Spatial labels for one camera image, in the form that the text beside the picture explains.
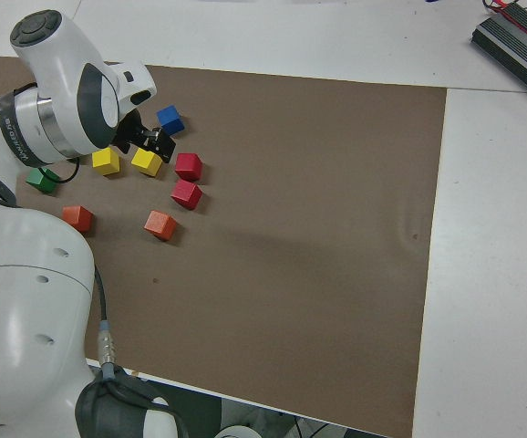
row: brown mat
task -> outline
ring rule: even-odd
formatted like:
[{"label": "brown mat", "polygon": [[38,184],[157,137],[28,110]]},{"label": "brown mat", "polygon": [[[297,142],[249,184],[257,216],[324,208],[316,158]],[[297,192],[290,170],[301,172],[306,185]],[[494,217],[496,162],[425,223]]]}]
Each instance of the brown mat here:
[{"label": "brown mat", "polygon": [[[108,291],[119,363],[161,377],[409,437],[445,89],[151,68],[188,123],[177,152],[205,162],[189,212],[158,178],[90,159],[55,196],[19,202],[60,215],[80,203]],[[0,58],[0,94],[30,80]],[[62,176],[70,167],[54,167]],[[162,243],[150,209],[175,217]],[[86,341],[96,357],[93,305]]]}]

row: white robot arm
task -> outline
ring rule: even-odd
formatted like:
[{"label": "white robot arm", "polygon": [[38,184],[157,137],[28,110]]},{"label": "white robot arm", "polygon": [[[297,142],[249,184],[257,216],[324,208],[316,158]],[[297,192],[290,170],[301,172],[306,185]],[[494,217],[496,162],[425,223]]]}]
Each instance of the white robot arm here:
[{"label": "white robot arm", "polygon": [[94,379],[83,354],[91,251],[63,221],[16,208],[15,197],[26,167],[110,143],[167,162],[173,141],[144,128],[136,111],[156,94],[154,82],[141,63],[106,65],[58,11],[27,16],[10,40],[36,84],[0,97],[0,437],[176,437],[175,412],[114,365],[107,321]]}]

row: red cube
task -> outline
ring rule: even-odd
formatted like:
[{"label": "red cube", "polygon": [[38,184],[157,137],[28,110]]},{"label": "red cube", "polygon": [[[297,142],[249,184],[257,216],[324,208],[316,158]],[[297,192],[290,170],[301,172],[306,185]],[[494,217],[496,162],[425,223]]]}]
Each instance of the red cube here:
[{"label": "red cube", "polygon": [[194,210],[201,195],[201,189],[194,182],[178,180],[170,197],[184,208]]},{"label": "red cube", "polygon": [[63,220],[81,233],[89,231],[93,213],[81,205],[63,207]]},{"label": "red cube", "polygon": [[202,162],[196,153],[179,153],[174,171],[185,181],[201,179]]},{"label": "red cube", "polygon": [[144,225],[144,229],[149,231],[153,235],[157,236],[160,240],[169,240],[174,233],[176,227],[176,221],[166,213],[152,210],[148,221]]}]

